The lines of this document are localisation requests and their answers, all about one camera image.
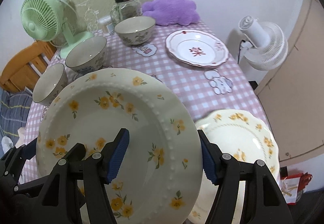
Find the cloud pattern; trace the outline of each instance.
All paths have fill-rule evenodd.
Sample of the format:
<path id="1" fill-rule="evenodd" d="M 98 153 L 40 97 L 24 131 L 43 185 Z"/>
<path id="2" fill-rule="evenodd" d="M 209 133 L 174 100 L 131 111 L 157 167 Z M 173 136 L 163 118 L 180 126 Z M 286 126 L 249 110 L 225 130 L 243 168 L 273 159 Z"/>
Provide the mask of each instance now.
<path id="1" fill-rule="evenodd" d="M 217 95 L 233 92 L 233 82 L 221 76 L 216 70 L 206 70 L 204 76 Z"/>

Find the white plate with yellow flowers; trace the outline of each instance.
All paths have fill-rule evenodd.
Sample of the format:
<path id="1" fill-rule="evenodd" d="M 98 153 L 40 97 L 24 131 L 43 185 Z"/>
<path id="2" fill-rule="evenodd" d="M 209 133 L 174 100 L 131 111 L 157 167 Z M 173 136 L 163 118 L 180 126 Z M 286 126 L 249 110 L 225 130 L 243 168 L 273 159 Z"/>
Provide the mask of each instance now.
<path id="1" fill-rule="evenodd" d="M 239 161 L 254 163 L 263 160 L 275 179 L 279 176 L 278 146 L 268 126 L 248 111 L 218 110 L 196 122 L 211 143 L 223 153 L 229 153 Z M 188 219 L 194 224 L 204 224 L 218 187 L 202 177 L 199 196 Z M 232 224 L 239 224 L 243 208 L 245 182 L 239 184 L 238 199 Z"/>
<path id="2" fill-rule="evenodd" d="M 117 222 L 183 223 L 203 174 L 199 136 L 177 96 L 138 71 L 102 69 L 62 90 L 39 128 L 41 176 L 76 143 L 86 146 L 86 157 L 100 152 L 120 128 L 129 130 L 130 142 L 116 179 L 106 186 Z M 88 222 L 85 207 L 81 215 Z"/>

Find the cabinet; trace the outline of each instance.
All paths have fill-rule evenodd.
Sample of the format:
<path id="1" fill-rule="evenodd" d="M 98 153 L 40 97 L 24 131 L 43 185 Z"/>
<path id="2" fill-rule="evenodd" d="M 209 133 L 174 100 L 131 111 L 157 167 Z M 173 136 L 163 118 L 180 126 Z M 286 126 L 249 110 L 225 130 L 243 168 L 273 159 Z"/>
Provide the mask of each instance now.
<path id="1" fill-rule="evenodd" d="M 295 47 L 259 93 L 281 166 L 324 153 L 324 9 L 312 0 Z"/>

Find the screw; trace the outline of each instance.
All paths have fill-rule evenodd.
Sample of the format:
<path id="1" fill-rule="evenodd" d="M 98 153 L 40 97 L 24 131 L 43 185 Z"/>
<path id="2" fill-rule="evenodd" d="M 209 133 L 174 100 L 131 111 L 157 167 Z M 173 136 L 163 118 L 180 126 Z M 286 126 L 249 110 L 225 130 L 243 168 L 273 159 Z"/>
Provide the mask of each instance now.
<path id="1" fill-rule="evenodd" d="M 231 159 L 231 155 L 230 154 L 223 154 L 222 158 L 224 158 L 225 160 L 229 160 L 229 159 Z"/>
<path id="2" fill-rule="evenodd" d="M 264 166 L 264 165 L 265 165 L 265 163 L 264 163 L 262 160 L 258 160 L 258 161 L 257 161 L 257 164 L 258 164 L 259 166 Z"/>
<path id="3" fill-rule="evenodd" d="M 93 159 L 99 159 L 101 157 L 101 154 L 100 153 L 94 153 L 93 155 L 92 155 L 92 158 Z"/>
<path id="4" fill-rule="evenodd" d="M 65 159 L 61 159 L 61 160 L 59 160 L 58 164 L 60 166 L 65 165 L 66 164 L 66 160 Z"/>

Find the purple plush pillow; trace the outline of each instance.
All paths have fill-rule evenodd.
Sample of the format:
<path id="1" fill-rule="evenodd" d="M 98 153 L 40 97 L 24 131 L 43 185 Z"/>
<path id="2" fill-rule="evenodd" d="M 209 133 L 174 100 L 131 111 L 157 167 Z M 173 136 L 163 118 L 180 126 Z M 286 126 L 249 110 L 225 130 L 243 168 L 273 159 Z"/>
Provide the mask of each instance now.
<path id="1" fill-rule="evenodd" d="M 200 17 L 196 8 L 191 0 L 154 0 L 142 5 L 143 16 L 153 17 L 160 26 L 197 23 Z"/>

